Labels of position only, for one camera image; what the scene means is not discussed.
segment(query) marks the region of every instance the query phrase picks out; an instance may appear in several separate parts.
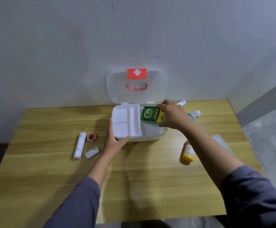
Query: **white wall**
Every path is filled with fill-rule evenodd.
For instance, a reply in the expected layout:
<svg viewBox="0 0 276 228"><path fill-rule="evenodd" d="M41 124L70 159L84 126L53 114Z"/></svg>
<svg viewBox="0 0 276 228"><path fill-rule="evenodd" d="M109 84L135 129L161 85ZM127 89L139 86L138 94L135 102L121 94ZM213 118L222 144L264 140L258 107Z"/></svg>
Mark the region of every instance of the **white wall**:
<svg viewBox="0 0 276 228"><path fill-rule="evenodd" d="M276 0L0 0L0 142L23 108L110 104L106 75L144 67L241 110L276 85Z"/></svg>

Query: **adhesive tape roll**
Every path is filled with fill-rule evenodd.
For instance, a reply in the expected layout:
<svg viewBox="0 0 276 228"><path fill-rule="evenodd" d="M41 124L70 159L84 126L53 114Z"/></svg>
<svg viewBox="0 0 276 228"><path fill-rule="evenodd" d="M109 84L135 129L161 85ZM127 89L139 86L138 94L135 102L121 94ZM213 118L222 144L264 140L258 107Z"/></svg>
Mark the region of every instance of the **adhesive tape roll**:
<svg viewBox="0 0 276 228"><path fill-rule="evenodd" d="M88 134L88 135L87 135L87 140L88 140L88 141L95 141L95 140L97 140L96 134L95 134L95 133L90 133L90 134Z"/></svg>

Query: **white plastic box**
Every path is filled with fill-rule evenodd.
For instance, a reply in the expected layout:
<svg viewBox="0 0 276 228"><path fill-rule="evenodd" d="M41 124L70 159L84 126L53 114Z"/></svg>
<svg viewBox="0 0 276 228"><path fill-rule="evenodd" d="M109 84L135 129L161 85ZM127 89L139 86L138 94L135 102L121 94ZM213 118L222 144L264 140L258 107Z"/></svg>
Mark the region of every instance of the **white plastic box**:
<svg viewBox="0 0 276 228"><path fill-rule="evenodd" d="M156 106L164 100L167 76L163 72L148 71L147 79L127 79L126 72L107 76L112 100L121 103L113 109L113 131L117 139L132 136L131 142L158 140L168 128L140 120L144 106Z"/></svg>

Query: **gray sleeve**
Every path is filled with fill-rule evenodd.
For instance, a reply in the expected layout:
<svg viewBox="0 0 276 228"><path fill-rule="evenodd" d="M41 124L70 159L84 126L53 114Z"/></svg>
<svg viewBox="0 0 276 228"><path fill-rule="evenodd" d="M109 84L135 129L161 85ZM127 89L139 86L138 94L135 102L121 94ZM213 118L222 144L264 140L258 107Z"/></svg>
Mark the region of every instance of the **gray sleeve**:
<svg viewBox="0 0 276 228"><path fill-rule="evenodd" d="M276 227L276 188L248 166L231 172L220 186L227 216L235 227Z"/></svg>
<svg viewBox="0 0 276 228"><path fill-rule="evenodd" d="M90 177L84 178L57 208L44 227L94 227L99 199L98 183Z"/></svg>

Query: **yellow bottle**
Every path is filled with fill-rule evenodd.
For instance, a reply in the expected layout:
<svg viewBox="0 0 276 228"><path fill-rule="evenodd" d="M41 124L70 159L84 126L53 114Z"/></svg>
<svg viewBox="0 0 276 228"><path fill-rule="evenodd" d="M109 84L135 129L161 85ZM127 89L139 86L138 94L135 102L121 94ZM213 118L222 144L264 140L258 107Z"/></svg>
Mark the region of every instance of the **yellow bottle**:
<svg viewBox="0 0 276 228"><path fill-rule="evenodd" d="M183 152L182 158L186 161L192 162L194 161L195 151L192 148L192 145L189 141L186 142L185 151Z"/></svg>

